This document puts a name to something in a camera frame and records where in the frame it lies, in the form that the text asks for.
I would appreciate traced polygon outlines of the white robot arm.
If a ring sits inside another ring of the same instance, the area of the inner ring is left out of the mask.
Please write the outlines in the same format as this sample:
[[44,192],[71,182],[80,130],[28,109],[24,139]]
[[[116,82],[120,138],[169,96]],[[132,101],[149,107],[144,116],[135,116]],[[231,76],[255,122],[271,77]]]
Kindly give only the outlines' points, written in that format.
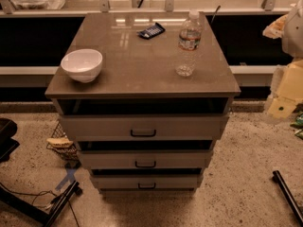
[[276,68],[264,107],[268,116],[281,120],[303,101],[303,1],[299,0],[288,14],[267,26],[263,35],[280,38],[282,51],[293,58],[288,65]]

